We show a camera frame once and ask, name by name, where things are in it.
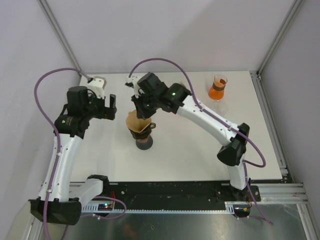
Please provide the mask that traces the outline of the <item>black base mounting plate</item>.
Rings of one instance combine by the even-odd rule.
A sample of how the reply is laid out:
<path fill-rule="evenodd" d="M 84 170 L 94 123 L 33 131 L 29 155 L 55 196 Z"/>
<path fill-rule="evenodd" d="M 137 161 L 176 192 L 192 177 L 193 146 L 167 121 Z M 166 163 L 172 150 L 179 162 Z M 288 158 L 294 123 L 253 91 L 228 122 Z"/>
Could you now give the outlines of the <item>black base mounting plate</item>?
<path fill-rule="evenodd" d="M 152 208 L 161 204 L 183 206 L 200 204 L 204 209 L 213 201 L 235 202 L 236 204 L 261 201 L 258 186 L 252 185 L 250 190 L 237 190 L 227 181 L 152 181 L 152 182 L 111 182 L 108 189 L 102 193 L 105 197 L 114 196 L 118 202 L 98 198 L 93 200 L 108 201 L 113 205 L 122 204 L 127 207 Z"/>

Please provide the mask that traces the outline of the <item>grey carafe with red rim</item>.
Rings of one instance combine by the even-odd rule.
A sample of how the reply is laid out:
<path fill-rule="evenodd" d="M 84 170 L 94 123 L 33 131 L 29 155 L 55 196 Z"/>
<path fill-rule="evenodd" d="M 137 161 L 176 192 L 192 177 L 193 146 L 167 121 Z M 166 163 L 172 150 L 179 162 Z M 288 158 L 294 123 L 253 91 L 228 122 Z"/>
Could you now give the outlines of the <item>grey carafe with red rim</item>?
<path fill-rule="evenodd" d="M 135 144 L 136 144 L 137 148 L 140 150 L 143 150 L 143 151 L 150 149 L 153 145 L 153 142 L 154 141 L 153 141 L 153 138 L 151 135 L 149 135 L 145 139 L 136 139 L 135 140 Z"/>

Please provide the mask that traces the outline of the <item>brown paper coffee filter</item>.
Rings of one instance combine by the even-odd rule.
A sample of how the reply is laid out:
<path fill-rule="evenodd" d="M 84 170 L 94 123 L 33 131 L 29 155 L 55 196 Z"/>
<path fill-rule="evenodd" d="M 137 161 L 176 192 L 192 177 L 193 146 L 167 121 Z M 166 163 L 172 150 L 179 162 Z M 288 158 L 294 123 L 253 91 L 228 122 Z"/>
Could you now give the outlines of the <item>brown paper coffee filter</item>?
<path fill-rule="evenodd" d="M 128 113 L 125 123 L 129 130 L 135 133 L 141 133 L 152 123 L 152 120 L 151 118 L 138 118 L 137 111 L 133 110 Z"/>

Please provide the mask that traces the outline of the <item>olive green plastic dripper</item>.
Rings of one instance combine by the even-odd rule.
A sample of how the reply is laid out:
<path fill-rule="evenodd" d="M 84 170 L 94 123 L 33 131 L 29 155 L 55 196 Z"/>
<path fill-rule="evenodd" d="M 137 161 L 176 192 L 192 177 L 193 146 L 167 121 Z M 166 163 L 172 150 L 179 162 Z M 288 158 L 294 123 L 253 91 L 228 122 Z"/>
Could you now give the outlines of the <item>olive green plastic dripper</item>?
<path fill-rule="evenodd" d="M 148 138 L 148 136 L 152 133 L 152 130 L 155 127 L 156 127 L 156 124 L 154 122 L 151 122 L 150 124 L 146 125 L 142 130 L 129 129 L 129 131 L 135 140 L 144 140 Z"/>

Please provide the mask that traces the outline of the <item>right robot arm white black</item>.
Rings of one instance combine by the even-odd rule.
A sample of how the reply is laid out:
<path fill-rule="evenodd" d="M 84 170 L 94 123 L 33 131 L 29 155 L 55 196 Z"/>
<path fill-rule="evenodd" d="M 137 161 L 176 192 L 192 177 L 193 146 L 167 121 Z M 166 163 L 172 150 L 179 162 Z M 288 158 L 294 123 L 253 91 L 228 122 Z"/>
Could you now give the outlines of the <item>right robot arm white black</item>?
<path fill-rule="evenodd" d="M 170 87 L 154 73 L 149 72 L 142 77 L 132 76 L 126 86 L 134 89 L 131 97 L 139 119 L 148 119 L 158 109 L 184 117 L 211 134 L 221 148 L 217 158 L 225 164 L 230 177 L 230 194 L 242 201 L 249 194 L 243 166 L 247 151 L 247 137 L 250 127 L 229 122 L 205 105 L 198 103 L 197 98 L 185 86 L 173 83 Z"/>

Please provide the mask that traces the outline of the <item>aluminium frame post left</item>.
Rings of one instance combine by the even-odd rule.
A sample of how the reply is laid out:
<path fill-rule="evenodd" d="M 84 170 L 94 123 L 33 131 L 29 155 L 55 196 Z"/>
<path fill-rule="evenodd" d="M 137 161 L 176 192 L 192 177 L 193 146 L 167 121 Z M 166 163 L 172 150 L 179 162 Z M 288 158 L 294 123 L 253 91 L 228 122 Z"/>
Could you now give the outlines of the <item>aluminium frame post left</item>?
<path fill-rule="evenodd" d="M 40 6 L 41 10 L 43 11 L 49 25 L 51 26 L 56 38 L 58 39 L 62 49 L 64 50 L 67 58 L 70 60 L 72 66 L 77 70 L 81 70 L 81 66 L 80 66 L 65 34 L 63 33 L 63 30 L 60 27 L 60 24 L 58 23 L 57 18 L 55 17 L 55 14 L 52 11 L 48 1 L 47 0 L 37 0 L 37 3 Z"/>

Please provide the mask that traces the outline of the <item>aluminium frame post right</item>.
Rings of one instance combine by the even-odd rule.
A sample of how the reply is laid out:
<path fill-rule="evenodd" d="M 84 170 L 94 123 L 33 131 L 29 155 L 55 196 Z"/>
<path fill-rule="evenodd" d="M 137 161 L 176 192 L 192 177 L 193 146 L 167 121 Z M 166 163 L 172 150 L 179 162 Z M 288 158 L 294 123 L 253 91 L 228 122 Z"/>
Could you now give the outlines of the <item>aluminium frame post right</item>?
<path fill-rule="evenodd" d="M 286 36 L 288 30 L 290 29 L 291 25 L 293 24 L 295 18 L 297 17 L 298 13 L 300 12 L 302 6 L 304 5 L 305 0 L 294 0 L 292 5 L 290 6 L 287 14 L 285 15 L 279 29 L 276 32 L 274 39 L 270 47 L 268 48 L 266 54 L 264 55 L 262 62 L 260 63 L 258 69 L 256 70 L 257 76 L 260 76 L 270 60 L 272 59 L 274 53 L 280 46 L 281 42 L 283 41 L 284 37 Z"/>

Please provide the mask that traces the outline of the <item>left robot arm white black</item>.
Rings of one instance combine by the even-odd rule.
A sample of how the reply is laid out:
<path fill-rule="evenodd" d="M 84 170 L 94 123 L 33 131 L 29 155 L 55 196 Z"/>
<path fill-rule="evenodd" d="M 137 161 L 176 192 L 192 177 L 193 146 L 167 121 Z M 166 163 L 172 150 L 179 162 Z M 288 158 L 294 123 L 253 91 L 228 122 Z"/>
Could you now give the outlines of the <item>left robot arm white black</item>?
<path fill-rule="evenodd" d="M 103 89 L 74 86 L 67 91 L 67 103 L 53 123 L 54 146 L 48 172 L 38 197 L 30 200 L 31 214 L 42 222 L 74 226 L 82 208 L 93 198 L 105 200 L 111 188 L 107 176 L 92 174 L 75 191 L 70 191 L 71 176 L 85 132 L 91 119 L 114 120 L 116 96 L 110 94 L 105 106 Z"/>

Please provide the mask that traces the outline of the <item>aluminium frame rail right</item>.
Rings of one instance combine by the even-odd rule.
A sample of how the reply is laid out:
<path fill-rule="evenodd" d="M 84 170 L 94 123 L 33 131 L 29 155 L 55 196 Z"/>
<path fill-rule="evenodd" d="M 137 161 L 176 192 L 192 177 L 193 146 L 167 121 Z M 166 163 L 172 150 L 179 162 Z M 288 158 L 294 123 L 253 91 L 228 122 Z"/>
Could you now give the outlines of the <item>aluminium frame rail right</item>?
<path fill-rule="evenodd" d="M 281 172 L 280 180 L 256 180 L 254 184 L 259 187 L 262 204 L 288 204 L 302 205 L 309 202 L 306 190 L 302 183 L 296 183 L 291 175 L 287 158 L 280 141 L 272 114 L 270 104 L 267 99 L 262 78 L 256 71 L 249 72 L 257 99 L 266 123 L 273 150 Z"/>

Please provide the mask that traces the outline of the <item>aluminium frame post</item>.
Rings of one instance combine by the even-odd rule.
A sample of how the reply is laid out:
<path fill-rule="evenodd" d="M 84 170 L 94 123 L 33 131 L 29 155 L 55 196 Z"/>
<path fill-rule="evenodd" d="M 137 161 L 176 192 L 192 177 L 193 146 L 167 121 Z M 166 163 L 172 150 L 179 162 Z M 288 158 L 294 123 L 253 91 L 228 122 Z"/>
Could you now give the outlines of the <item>aluminium frame post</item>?
<path fill-rule="evenodd" d="M 293 24 L 295 18 L 297 17 L 298 13 L 300 12 L 302 6 L 304 5 L 305 0 L 294 0 L 292 5 L 290 6 L 287 14 L 285 15 L 279 29 L 276 32 L 274 39 L 270 47 L 268 48 L 266 54 L 264 55 L 262 62 L 260 63 L 258 69 L 256 70 L 257 76 L 260 76 L 270 60 L 272 59 L 274 53 L 280 46 L 281 42 L 283 41 L 284 37 L 286 36 L 288 30 L 290 29 L 291 25 Z"/>
<path fill-rule="evenodd" d="M 55 17 L 55 14 L 52 11 L 48 1 L 47 0 L 37 0 L 37 3 L 40 6 L 41 10 L 43 11 L 49 25 L 51 26 L 56 38 L 58 39 L 62 49 L 64 50 L 67 58 L 70 60 L 72 66 L 77 70 L 81 70 L 81 66 L 80 66 L 65 34 L 63 33 L 63 30 L 60 27 L 60 24 L 58 23 L 57 18 Z"/>

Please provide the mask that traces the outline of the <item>glass beaker with orange contents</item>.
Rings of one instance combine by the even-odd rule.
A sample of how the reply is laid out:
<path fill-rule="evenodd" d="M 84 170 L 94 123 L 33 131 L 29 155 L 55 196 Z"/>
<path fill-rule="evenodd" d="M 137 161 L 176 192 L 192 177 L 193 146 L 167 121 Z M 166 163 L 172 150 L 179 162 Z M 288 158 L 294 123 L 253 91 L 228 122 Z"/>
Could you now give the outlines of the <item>glass beaker with orange contents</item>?
<path fill-rule="evenodd" d="M 215 101 L 219 101 L 224 97 L 225 87 L 228 79 L 224 75 L 216 74 L 213 79 L 212 86 L 208 91 L 208 96 Z"/>

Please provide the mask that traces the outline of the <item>clear plastic dripper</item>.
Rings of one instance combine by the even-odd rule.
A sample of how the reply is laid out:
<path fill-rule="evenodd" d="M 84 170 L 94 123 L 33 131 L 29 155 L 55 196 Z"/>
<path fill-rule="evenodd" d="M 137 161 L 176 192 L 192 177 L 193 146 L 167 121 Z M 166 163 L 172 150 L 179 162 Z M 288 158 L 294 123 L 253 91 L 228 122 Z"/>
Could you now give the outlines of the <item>clear plastic dripper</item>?
<path fill-rule="evenodd" d="M 212 110 L 224 117 L 228 113 L 228 105 L 222 100 L 215 100 L 212 103 Z"/>

